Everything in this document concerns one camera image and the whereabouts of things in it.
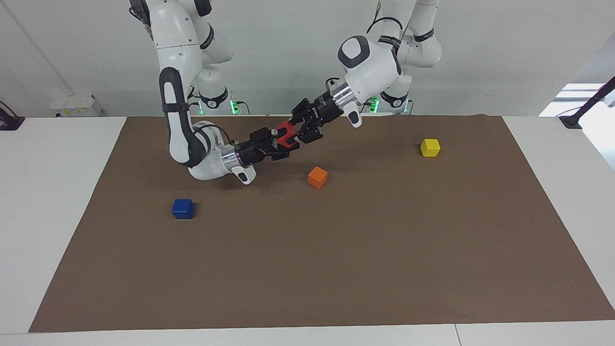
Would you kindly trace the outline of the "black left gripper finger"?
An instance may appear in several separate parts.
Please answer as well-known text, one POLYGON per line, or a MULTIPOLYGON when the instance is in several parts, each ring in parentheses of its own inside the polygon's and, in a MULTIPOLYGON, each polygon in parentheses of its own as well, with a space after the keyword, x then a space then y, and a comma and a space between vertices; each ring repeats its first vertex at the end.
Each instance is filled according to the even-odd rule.
POLYGON ((290 123, 294 126, 308 124, 312 118, 312 103, 307 98, 300 101, 291 111, 290 123))
POLYGON ((323 138, 321 126, 301 127, 301 129, 297 132, 297 138, 303 144, 310 144, 314 141, 320 140, 323 138))

